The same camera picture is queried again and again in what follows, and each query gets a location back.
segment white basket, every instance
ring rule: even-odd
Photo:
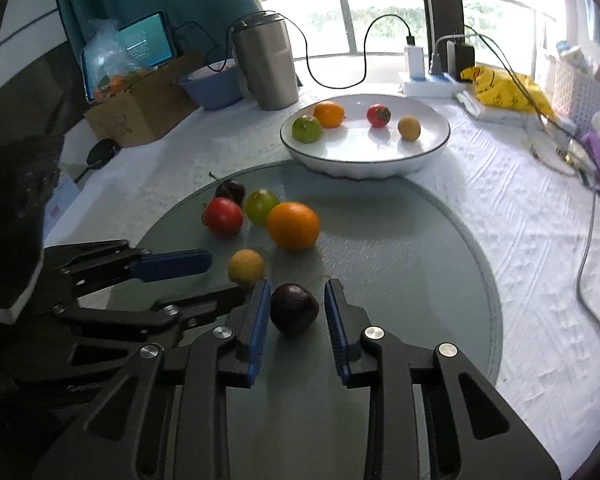
[[[591,118],[600,112],[600,83],[559,60],[555,72],[554,111],[570,118],[584,135]]]

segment round glass tabletop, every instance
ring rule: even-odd
[[[255,386],[227,393],[234,480],[362,478],[368,390],[347,390],[336,374],[322,308],[329,278],[342,282],[347,301],[365,308],[374,325],[426,348],[453,342],[495,383],[502,352],[495,282],[474,238],[433,195],[401,178],[333,179],[292,162],[230,178],[247,192],[266,188],[281,200],[309,205],[320,217],[317,245],[287,253],[265,228],[248,222],[234,238],[215,238],[200,221],[214,196],[211,184],[167,212],[139,243],[153,252],[205,248],[213,254],[211,269],[164,282],[122,283],[109,307],[144,310],[158,299],[230,286],[227,263],[243,248],[262,254],[273,287],[299,283],[316,297],[321,311],[314,324],[296,338],[270,324]],[[210,327],[187,332],[183,344]]]

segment yellow plastic bag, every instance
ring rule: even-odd
[[[487,66],[474,66],[465,68],[460,75],[462,79],[470,79],[474,82],[475,97],[482,104],[519,112],[535,112],[511,76],[504,70],[495,70]],[[529,76],[516,75],[534,99],[540,111],[553,119],[555,117],[554,111],[540,87],[531,81]]]

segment white power strip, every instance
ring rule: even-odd
[[[463,92],[471,83],[459,83],[447,72],[443,75],[426,74],[425,79],[411,79],[406,72],[398,72],[405,97],[433,97],[451,99]]]

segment small round fruit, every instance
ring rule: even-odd
[[[412,115],[405,115],[398,121],[398,131],[404,140],[414,142],[420,136],[420,121]]]
[[[216,187],[216,196],[223,196],[233,200],[237,205],[242,205],[245,189],[237,180],[225,180]]]
[[[271,295],[271,322],[283,335],[304,332],[318,317],[320,306],[312,294],[300,285],[285,283]]]
[[[233,200],[224,197],[213,199],[202,213],[202,223],[220,238],[237,235],[242,227],[242,211]]]
[[[323,128],[336,128],[344,119],[344,108],[334,101],[322,101],[315,105],[314,117]]]
[[[367,109],[366,118],[373,128],[384,128],[391,120],[391,112],[386,106],[375,104]]]
[[[303,251],[315,245],[320,221],[310,207],[299,202],[283,202],[269,213],[267,231],[278,247]]]
[[[264,225],[271,210],[279,203],[280,200],[272,192],[259,189],[252,192],[245,200],[244,212],[252,223]]]
[[[311,115],[298,117],[291,126],[291,136],[303,144],[311,144],[322,137],[322,126]]]
[[[264,260],[256,251],[243,249],[229,260],[227,274],[238,286],[251,288],[264,277]]]

